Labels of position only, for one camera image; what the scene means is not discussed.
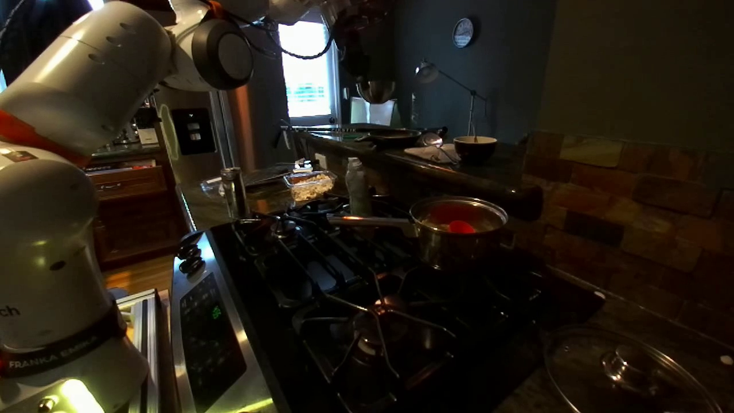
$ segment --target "glass lid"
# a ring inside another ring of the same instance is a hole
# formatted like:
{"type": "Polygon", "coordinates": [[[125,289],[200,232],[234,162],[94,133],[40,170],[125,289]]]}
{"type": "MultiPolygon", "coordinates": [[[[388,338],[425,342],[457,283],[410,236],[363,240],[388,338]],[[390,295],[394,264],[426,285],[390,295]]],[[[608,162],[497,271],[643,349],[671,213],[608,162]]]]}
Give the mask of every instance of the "glass lid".
{"type": "Polygon", "coordinates": [[[605,331],[574,328],[553,338],[545,369],[579,413],[719,413],[714,394],[667,354],[605,331]]]}

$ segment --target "window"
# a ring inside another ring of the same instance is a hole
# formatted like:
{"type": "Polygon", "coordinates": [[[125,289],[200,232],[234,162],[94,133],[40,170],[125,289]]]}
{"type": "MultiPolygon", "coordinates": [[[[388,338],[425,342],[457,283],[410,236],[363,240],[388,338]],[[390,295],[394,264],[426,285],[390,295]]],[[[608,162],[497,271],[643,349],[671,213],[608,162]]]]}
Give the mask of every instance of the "window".
{"type": "Polygon", "coordinates": [[[91,10],[101,10],[106,0],[87,0],[91,10]]]}
{"type": "Polygon", "coordinates": [[[309,12],[294,26],[278,26],[278,37],[279,46],[289,51],[281,55],[281,73],[290,121],[340,121],[336,46],[318,55],[327,44],[327,28],[320,14],[309,12]]]}

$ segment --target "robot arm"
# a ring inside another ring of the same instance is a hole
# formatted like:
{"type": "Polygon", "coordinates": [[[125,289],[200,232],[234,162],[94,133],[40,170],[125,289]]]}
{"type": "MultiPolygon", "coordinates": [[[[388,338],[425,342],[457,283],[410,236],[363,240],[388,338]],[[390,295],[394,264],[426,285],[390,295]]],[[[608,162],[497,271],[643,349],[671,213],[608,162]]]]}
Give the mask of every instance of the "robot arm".
{"type": "Polygon", "coordinates": [[[176,24],[162,28],[107,2],[0,95],[0,410],[27,410],[70,376],[102,410],[137,393],[146,364],[94,260],[96,199],[78,166],[116,137],[156,83],[208,90],[249,79],[248,42],[216,14],[290,16],[307,5],[172,0],[176,24]]]}

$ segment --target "pot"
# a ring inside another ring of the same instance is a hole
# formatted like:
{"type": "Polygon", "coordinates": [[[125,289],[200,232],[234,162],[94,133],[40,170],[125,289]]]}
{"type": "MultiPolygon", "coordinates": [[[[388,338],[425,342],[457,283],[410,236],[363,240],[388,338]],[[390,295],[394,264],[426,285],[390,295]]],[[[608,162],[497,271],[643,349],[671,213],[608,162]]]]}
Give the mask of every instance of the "pot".
{"type": "Polygon", "coordinates": [[[508,236],[506,211],[480,197],[438,197],[409,208],[409,219],[336,216],[333,225],[396,227],[418,238],[419,260],[435,271],[465,271],[508,236]]]}

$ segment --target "kitchen cabinet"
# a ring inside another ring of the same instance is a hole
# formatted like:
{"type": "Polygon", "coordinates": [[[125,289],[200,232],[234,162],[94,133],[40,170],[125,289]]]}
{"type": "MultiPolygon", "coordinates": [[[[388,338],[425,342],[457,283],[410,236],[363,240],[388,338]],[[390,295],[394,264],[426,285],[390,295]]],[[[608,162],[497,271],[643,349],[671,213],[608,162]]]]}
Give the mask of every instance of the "kitchen cabinet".
{"type": "Polygon", "coordinates": [[[185,227],[165,159],[101,161],[87,177],[99,199],[94,250],[102,268],[178,245],[185,227]]]}

